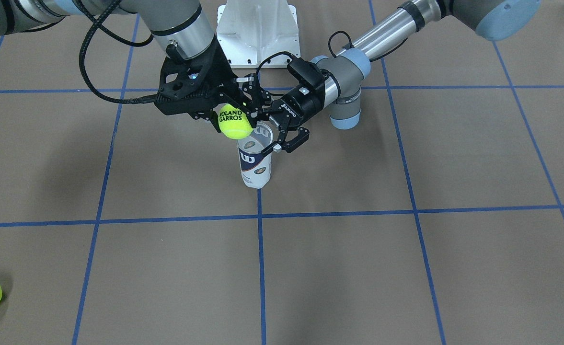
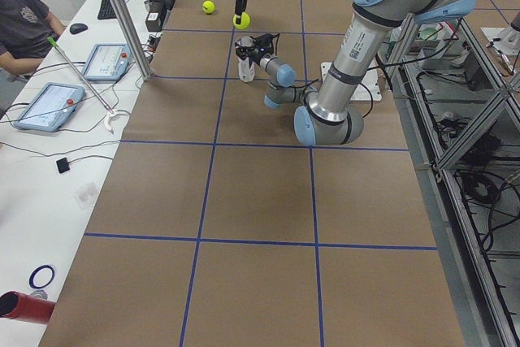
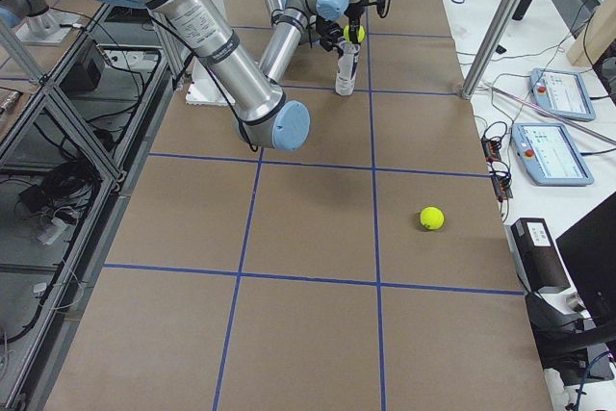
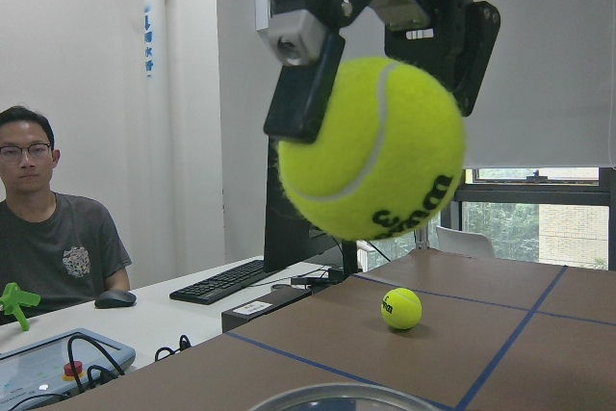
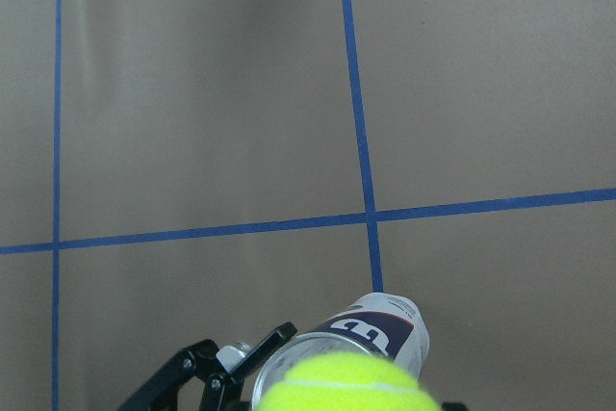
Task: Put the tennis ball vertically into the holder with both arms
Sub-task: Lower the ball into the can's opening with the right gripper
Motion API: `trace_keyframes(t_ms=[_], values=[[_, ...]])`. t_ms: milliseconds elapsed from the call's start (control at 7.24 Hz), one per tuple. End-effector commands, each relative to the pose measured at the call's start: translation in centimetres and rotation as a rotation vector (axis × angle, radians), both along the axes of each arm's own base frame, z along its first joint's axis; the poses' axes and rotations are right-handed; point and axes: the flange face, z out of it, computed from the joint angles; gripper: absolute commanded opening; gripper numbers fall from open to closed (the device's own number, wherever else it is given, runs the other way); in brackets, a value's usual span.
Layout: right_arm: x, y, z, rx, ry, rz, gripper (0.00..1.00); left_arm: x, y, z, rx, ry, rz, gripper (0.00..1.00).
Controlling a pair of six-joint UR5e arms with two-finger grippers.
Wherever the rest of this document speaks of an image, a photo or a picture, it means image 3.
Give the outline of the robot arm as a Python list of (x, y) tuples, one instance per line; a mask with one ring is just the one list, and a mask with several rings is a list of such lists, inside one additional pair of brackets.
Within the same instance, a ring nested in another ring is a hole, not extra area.
[(272, 81), (281, 81), (300, 41), (309, 30), (310, 19), (336, 21), (350, 0), (265, 0), (273, 35), (263, 52), (259, 67)]
[(248, 144), (292, 151), (306, 141), (311, 118), (300, 102), (288, 99), (279, 82), (300, 43), (317, 34), (321, 46), (339, 52), (336, 91), (354, 86), (361, 16), (374, 6), (379, 16), (389, 0), (265, 0), (274, 28), (260, 61), (254, 61), (212, 0), (97, 0), (162, 15), (172, 33), (213, 72), (228, 94), (239, 136)]

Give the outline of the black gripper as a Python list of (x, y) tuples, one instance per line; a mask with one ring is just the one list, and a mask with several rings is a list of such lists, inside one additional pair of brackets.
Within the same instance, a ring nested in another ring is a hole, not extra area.
[(351, 0), (348, 6), (348, 19), (359, 21), (367, 7), (376, 7), (380, 18), (388, 15), (388, 0)]
[[(336, 50), (342, 53), (341, 42), (344, 40), (343, 28), (335, 21), (318, 18), (316, 21), (316, 31), (319, 35), (319, 44), (327, 52)], [(346, 26), (346, 40), (353, 44), (359, 43), (358, 37), (359, 23), (351, 19)]]

